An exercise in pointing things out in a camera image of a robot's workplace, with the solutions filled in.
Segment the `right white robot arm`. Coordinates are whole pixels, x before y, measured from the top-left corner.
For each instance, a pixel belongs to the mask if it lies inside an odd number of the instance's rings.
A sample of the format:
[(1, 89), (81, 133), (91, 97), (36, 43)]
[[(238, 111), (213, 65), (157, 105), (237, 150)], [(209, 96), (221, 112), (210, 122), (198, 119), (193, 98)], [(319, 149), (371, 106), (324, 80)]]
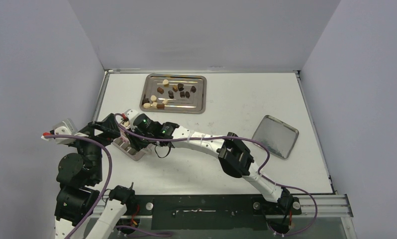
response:
[(131, 146), (140, 151), (149, 145), (184, 148), (210, 155), (218, 159), (222, 171), (230, 177), (241, 178), (252, 185), (269, 202), (275, 213), (292, 214), (301, 211), (297, 198), (286, 186), (267, 179), (262, 173), (246, 139), (229, 133), (226, 136), (213, 136), (187, 129), (173, 122), (159, 123), (146, 114), (125, 113), (122, 122)]

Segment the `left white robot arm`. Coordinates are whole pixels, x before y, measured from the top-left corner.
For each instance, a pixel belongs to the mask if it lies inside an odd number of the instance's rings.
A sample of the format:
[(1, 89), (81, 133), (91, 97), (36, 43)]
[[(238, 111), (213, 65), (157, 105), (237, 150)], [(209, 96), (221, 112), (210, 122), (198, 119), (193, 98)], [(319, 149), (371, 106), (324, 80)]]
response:
[(102, 181), (102, 153), (111, 160), (107, 146), (121, 136), (115, 115), (102, 121), (92, 121), (77, 130), (70, 119), (55, 125), (50, 131), (57, 144), (77, 151), (65, 155), (58, 164), (57, 182), (60, 191), (56, 198), (55, 238), (81, 239), (93, 209), (104, 195), (93, 186)]

